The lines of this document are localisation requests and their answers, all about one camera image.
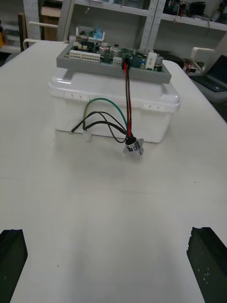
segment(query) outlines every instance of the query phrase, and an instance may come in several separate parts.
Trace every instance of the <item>black object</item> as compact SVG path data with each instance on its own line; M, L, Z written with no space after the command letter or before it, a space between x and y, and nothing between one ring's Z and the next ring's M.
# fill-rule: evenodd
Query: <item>black object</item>
M131 61L131 65L132 65L132 67L140 68L140 57L133 56L132 61Z
M90 48L91 50L93 50L93 48L95 47L94 42L81 41L80 43L82 46L85 45L85 46L87 46L87 48Z
M27 259L22 230L0 234L0 302L9 303Z
M214 92L227 91L227 57L221 55L206 75L190 78Z
M191 235L187 256L205 303L226 303L227 248L210 227Z
M220 11L220 17L218 19L218 22L227 24L227 0L224 0L221 2L219 6L219 11Z
M177 15L180 0L166 0L163 12L169 15Z
M204 10L206 8L206 3L205 2L193 2L190 4L189 7L189 15L198 15L202 16L204 14Z

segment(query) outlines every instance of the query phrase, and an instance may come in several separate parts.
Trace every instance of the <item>green wire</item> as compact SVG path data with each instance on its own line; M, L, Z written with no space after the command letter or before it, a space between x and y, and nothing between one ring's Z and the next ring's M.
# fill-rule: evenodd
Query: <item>green wire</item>
M123 112L120 110L120 108L119 108L113 101L111 101L111 100L109 100L109 99L106 99L106 98L96 98L96 99L93 99L93 100L89 101L88 104L87 104L86 107L85 107L85 110L84 110L84 119L85 119L85 117L87 116L87 109L88 109L88 107L91 105L92 102L97 101L97 100L107 101L107 102L111 103L114 107L116 107L116 109L117 109L117 110L119 111L119 113L122 115L122 118L123 118L123 120L124 120L125 126L127 127L127 122L126 122L126 120L125 120L125 117L124 117L124 115L123 115Z

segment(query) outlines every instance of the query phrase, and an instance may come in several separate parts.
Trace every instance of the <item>cardboard box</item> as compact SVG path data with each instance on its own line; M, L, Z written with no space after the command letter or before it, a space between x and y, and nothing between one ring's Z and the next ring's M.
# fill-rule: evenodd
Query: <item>cardboard box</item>
M43 23L58 25L61 9L43 6L41 15L43 16ZM57 41L57 29L51 27L44 27L44 39L49 41Z

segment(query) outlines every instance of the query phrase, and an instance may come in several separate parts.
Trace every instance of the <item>blue object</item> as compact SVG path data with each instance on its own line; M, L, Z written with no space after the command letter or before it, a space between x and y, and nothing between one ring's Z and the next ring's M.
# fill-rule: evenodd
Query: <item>blue object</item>
M94 39L102 39L103 37L103 33L102 30L100 28L100 26L98 24L95 25L95 34L93 35Z

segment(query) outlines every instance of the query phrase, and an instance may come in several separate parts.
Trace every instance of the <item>terminal connector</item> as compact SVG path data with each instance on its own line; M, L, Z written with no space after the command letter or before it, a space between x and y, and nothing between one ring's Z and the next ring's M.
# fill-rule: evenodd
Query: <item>terminal connector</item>
M124 148L124 153L129 152L129 154L132 157L135 156L141 156L143 154L143 139L136 139L134 138L134 142L129 144L129 142L126 141L125 143L125 148Z

